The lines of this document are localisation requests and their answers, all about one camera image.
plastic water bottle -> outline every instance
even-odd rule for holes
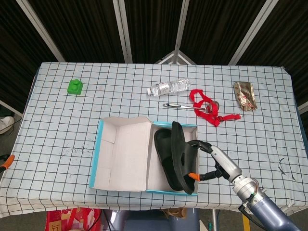
[[[179,92],[183,90],[188,90],[190,87],[190,82],[188,78],[181,78],[177,81],[156,83],[151,88],[148,88],[148,95],[153,94],[153,96],[166,95],[169,93]]]

table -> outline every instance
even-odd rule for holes
[[[166,109],[162,103],[192,105],[188,91],[148,96],[156,82],[188,77],[220,104],[220,115],[241,113],[237,121],[214,127],[194,111]],[[81,95],[67,94],[71,79]],[[253,83],[258,109],[243,112],[235,81]],[[198,138],[218,146],[256,178],[287,214],[307,207],[308,160],[295,109],[290,76],[265,66],[42,63],[13,148],[15,161],[0,183],[0,217],[76,206],[146,210],[199,207],[237,210],[241,204],[223,178],[199,184],[198,196],[108,192],[88,187],[100,118],[145,116],[151,121],[197,124]],[[214,170],[200,152],[199,171]]]

orange clip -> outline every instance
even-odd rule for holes
[[[11,164],[13,163],[14,159],[15,159],[15,155],[10,155],[9,158],[0,167],[4,167],[5,169],[8,169],[9,166],[11,166]]]
[[[200,174],[195,174],[193,172],[189,173],[188,176],[194,180],[200,181]]]

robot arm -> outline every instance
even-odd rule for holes
[[[258,181],[242,175],[242,170],[216,146],[203,141],[190,141],[190,145],[198,146],[202,151],[212,155],[215,160],[216,171],[199,176],[199,180],[209,180],[215,177],[223,177],[233,185],[234,192],[242,201],[239,210],[252,219],[245,211],[249,210],[261,221],[264,227],[269,231],[299,231],[300,229],[266,196],[259,188]]]

green block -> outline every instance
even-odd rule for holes
[[[71,80],[69,82],[67,92],[69,94],[80,95],[82,90],[82,82],[78,79]]]

